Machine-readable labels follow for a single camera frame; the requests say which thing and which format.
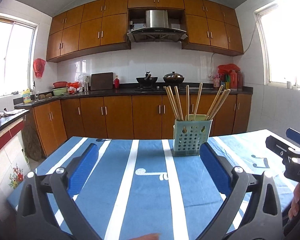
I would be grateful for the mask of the person's left hand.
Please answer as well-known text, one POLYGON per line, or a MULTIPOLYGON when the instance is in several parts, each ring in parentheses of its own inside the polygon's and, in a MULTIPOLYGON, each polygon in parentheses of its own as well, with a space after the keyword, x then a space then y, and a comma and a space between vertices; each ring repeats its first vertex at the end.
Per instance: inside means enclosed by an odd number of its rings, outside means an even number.
POLYGON ((159 233, 150 233, 147 235, 132 238, 130 240, 159 240, 159 237, 160 237, 159 233))

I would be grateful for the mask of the person's right hand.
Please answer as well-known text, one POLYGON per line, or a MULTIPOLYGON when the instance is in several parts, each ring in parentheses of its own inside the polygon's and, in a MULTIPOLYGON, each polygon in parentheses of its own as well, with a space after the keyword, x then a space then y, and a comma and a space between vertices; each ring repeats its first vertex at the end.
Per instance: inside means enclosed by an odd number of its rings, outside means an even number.
POLYGON ((292 220, 294 217, 297 216, 300 210, 300 183, 298 183, 293 192, 293 199, 291 202, 290 210, 288 211, 288 218, 292 220))

